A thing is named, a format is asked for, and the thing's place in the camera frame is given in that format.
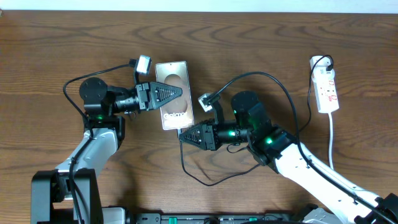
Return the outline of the gold Galaxy smartphone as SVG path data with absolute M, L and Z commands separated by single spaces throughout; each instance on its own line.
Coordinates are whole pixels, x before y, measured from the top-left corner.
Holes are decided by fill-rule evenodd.
M 160 108 L 163 130 L 182 129 L 194 125 L 192 97 L 186 61 L 155 65 L 157 81 L 182 89 L 182 95 Z

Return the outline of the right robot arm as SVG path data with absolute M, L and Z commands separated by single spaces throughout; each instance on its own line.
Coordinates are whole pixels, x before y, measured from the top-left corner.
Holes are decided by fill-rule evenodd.
M 224 144 L 247 143 L 260 166 L 299 184 L 326 206 L 342 223 L 397 223 L 397 196 L 382 198 L 350 182 L 317 159 L 297 137 L 272 124 L 253 91 L 242 91 L 231 100 L 235 119 L 222 119 L 221 105 L 206 107 L 215 117 L 179 135 L 183 143 L 204 151 Z

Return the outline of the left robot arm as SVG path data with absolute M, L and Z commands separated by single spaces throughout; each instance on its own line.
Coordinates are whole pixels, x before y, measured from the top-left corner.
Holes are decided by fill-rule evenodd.
M 183 90 L 158 82 L 126 89 L 88 78 L 80 86 L 84 101 L 83 139 L 54 170 L 38 171 L 31 182 L 31 223 L 134 223 L 124 207 L 103 207 L 97 177 L 125 137 L 123 114 L 157 110 Z

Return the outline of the white power strip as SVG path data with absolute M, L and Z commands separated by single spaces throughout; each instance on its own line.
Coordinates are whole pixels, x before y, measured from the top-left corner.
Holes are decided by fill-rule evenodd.
M 329 114 L 338 110 L 333 60 L 330 56 L 316 55 L 310 59 L 310 67 L 318 112 Z

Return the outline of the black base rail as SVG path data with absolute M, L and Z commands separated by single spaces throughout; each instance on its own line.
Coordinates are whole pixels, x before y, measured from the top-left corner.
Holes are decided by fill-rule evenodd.
M 160 214 L 131 215 L 132 224 L 238 224 L 238 223 L 302 223 L 288 213 L 266 214 Z

